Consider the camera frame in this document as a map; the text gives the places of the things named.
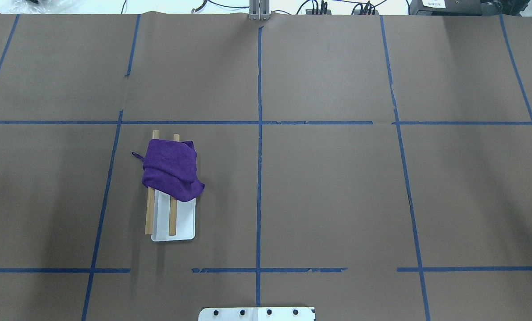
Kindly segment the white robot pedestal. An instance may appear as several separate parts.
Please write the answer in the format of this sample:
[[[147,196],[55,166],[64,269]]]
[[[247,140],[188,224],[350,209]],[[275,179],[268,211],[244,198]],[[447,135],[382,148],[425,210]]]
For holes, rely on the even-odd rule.
[[[315,321],[312,307],[224,307],[204,308],[199,321]]]

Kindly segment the purple towel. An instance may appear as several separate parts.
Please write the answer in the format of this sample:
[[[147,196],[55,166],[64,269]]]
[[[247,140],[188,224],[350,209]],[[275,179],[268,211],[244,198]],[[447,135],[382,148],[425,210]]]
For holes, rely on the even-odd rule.
[[[193,141],[150,140],[143,156],[142,183],[170,195],[180,202],[199,197],[205,189],[197,176],[197,152]]]

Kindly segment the black monitor stand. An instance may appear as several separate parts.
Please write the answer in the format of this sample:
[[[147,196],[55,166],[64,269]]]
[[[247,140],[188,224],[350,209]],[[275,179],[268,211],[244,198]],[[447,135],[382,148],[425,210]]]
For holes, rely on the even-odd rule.
[[[530,0],[411,0],[411,16],[518,16]]]

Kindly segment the aluminium frame post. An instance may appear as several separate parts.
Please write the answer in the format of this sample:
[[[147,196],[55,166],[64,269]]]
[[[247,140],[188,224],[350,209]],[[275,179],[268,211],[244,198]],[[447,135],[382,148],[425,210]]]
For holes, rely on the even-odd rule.
[[[249,0],[249,20],[266,21],[270,16],[270,0]]]

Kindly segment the white wooden towel rack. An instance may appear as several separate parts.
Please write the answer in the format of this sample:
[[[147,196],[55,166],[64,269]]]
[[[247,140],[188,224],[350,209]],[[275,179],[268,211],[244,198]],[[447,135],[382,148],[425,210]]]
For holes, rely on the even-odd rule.
[[[152,140],[161,140],[153,130]],[[182,141],[175,134],[172,141]],[[196,227],[196,198],[180,202],[164,192],[147,188],[144,234],[154,242],[192,240]]]

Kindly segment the orange black connector board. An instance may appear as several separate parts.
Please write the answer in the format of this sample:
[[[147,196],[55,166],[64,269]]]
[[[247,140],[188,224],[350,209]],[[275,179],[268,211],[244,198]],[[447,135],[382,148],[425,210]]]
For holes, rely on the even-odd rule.
[[[305,9],[305,4],[311,3],[311,8]],[[306,15],[311,16],[324,16],[324,15],[331,15],[331,11],[329,10],[329,2],[326,0],[309,0],[305,2],[305,4],[302,6],[302,11]]]

